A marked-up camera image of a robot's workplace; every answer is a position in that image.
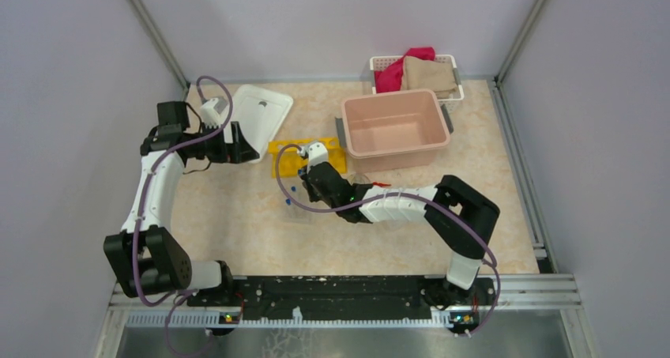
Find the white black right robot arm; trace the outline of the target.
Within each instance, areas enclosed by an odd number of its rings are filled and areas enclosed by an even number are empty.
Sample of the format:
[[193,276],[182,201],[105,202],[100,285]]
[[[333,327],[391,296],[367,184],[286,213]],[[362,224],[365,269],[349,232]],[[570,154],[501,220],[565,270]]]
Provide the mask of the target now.
[[452,250],[445,294],[455,304],[476,293],[474,282],[500,216],[500,208],[455,175],[427,187],[393,188],[350,183],[329,163],[302,168],[310,202],[323,202],[349,223],[386,221],[429,225]]

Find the blue capped small tubes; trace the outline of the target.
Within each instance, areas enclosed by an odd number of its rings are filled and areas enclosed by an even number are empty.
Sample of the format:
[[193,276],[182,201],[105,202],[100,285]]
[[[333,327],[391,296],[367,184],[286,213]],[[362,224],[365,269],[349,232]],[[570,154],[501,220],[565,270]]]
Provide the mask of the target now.
[[283,181],[292,197],[286,199],[286,204],[289,206],[293,206],[295,200],[297,200],[298,203],[305,203],[309,200],[307,190],[304,188],[303,181],[300,178],[301,174],[302,169],[298,169],[295,175],[288,177]]

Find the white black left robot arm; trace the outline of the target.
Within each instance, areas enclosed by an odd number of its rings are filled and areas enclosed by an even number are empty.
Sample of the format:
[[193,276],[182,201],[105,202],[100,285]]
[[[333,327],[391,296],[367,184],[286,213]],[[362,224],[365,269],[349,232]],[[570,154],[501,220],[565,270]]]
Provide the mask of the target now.
[[215,304],[237,294],[222,261],[194,261],[171,234],[176,190],[189,160],[241,164],[258,158],[232,120],[232,102],[212,98],[201,106],[200,127],[190,127],[185,101],[157,105],[158,123],[141,144],[141,180],[129,216],[119,233],[104,240],[104,253],[123,293],[149,306],[150,295],[205,291]]

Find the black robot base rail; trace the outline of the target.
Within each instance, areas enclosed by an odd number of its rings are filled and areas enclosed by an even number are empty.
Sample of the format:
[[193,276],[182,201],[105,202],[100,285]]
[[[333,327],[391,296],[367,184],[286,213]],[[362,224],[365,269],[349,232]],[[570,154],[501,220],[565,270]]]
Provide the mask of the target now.
[[191,307],[237,307],[245,321],[423,321],[432,311],[490,306],[494,282],[477,278],[469,289],[444,277],[248,276],[191,297]]

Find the yellow test tube rack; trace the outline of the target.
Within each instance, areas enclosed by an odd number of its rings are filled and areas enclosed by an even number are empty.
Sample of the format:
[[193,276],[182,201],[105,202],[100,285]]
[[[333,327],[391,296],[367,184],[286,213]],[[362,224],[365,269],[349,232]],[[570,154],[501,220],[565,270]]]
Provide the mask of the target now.
[[[347,153],[340,146],[338,138],[298,139],[285,141],[271,141],[268,143],[267,153],[272,155],[270,173],[273,179],[277,177],[275,165],[280,150],[288,144],[307,145],[319,141],[324,144],[329,155],[329,162],[340,174],[348,172]],[[307,165],[307,160],[300,158],[296,149],[287,150],[279,159],[279,174],[281,178],[296,177],[298,170]]]

